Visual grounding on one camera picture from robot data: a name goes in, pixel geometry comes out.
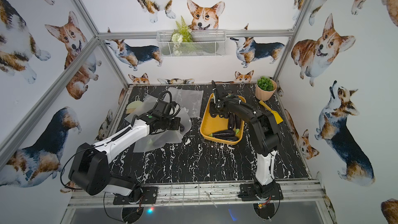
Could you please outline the frosted zip-top bag front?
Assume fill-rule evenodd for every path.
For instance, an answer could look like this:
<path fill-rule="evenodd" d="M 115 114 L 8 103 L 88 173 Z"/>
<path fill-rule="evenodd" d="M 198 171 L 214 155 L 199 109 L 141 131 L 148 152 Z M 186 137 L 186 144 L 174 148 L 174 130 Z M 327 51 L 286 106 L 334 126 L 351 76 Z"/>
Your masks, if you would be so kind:
<path fill-rule="evenodd" d="M 188 110 L 183 107 L 177 117 L 180 117 L 180 127 L 176 131 L 165 131 L 156 135 L 149 135 L 134 144 L 134 153 L 148 152 L 163 147 L 166 144 L 181 143 L 185 134 L 190 131 L 192 123 Z"/>

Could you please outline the yellow plastic tray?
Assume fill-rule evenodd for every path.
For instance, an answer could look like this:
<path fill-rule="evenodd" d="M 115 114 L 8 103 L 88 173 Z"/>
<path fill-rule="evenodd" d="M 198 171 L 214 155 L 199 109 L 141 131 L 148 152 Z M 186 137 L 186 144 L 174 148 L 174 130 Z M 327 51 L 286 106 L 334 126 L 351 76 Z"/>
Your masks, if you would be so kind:
<path fill-rule="evenodd" d="M 235 132 L 235 138 L 232 138 L 231 140 L 219 139 L 217 137 L 210 136 L 210 134 L 212 133 L 228 129 L 228 118 L 220 118 L 218 114 L 216 114 L 214 118 L 211 116 L 210 114 L 211 103 L 214 103 L 213 93 L 210 95 L 208 99 L 206 109 L 202 118 L 202 123 L 200 126 L 201 135 L 203 136 L 204 139 L 216 143 L 223 143 L 228 145 L 238 144 L 243 138 L 244 125 L 245 125 L 245 122 L 243 120 L 241 121 L 240 126 L 238 128 L 237 127 L 233 128 L 233 131 Z"/>

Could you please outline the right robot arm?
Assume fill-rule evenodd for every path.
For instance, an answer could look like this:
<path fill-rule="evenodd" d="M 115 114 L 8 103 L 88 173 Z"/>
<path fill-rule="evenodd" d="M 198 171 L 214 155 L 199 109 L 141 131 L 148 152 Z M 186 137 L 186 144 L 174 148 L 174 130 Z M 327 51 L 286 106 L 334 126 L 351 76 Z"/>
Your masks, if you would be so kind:
<path fill-rule="evenodd" d="M 280 143 L 280 132 L 275 117 L 243 102 L 237 95 L 227 93 L 226 89 L 214 81 L 210 108 L 212 115 L 228 117 L 233 114 L 245 122 L 249 128 L 250 142 L 257 153 L 256 182 L 267 186 L 274 181 L 274 164 Z"/>

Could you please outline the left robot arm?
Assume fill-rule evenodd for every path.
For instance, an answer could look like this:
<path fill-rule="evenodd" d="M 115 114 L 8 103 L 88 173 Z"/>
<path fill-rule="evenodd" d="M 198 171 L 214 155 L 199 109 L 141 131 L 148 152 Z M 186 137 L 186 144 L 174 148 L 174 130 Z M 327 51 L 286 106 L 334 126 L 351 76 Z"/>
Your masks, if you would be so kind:
<path fill-rule="evenodd" d="M 156 117 L 149 113 L 133 116 L 132 123 L 116 134 L 93 145 L 80 145 L 73 157 L 69 180 L 86 193 L 95 196 L 111 193 L 129 196 L 138 189 L 138 183 L 113 176 L 109 164 L 123 151 L 158 130 L 177 131 L 180 117 Z"/>

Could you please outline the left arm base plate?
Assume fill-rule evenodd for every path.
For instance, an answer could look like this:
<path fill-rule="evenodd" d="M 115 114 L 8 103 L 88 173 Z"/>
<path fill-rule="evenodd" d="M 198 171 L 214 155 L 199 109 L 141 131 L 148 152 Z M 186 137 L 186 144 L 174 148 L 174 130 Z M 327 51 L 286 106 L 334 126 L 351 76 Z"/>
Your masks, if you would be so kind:
<path fill-rule="evenodd" d="M 113 204 L 114 205 L 127 205 L 127 204 L 155 204 L 158 195 L 158 187 L 141 187 L 139 186 L 128 196 L 122 196 L 119 194 L 115 195 Z"/>

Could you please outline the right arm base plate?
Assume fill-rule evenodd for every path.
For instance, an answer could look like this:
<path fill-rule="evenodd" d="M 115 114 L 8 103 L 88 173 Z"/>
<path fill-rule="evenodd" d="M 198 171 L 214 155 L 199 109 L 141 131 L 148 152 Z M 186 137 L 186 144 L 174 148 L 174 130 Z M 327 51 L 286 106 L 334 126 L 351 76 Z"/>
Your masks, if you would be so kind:
<path fill-rule="evenodd" d="M 238 198 L 242 201 L 283 200 L 284 196 L 280 184 L 272 183 L 262 186 L 259 183 L 240 184 Z"/>

